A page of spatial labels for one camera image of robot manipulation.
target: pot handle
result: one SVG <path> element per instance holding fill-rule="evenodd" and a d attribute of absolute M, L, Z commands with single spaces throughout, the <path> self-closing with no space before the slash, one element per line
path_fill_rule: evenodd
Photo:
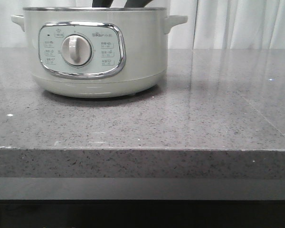
<path fill-rule="evenodd" d="M 11 15 L 10 19 L 12 22 L 16 23 L 17 25 L 20 25 L 22 28 L 22 31 L 24 31 L 24 16 L 23 16 L 23 14 Z"/>
<path fill-rule="evenodd" d="M 172 27 L 180 24 L 187 23 L 188 16 L 171 15 L 164 19 L 164 34 L 168 34 Z"/>

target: gray granite countertop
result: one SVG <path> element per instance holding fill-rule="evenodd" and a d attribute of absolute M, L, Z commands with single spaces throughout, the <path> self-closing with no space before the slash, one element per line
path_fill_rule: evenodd
<path fill-rule="evenodd" d="M 0 48 L 0 177 L 285 180 L 285 50 L 170 50 L 155 87 L 44 91 Z"/>

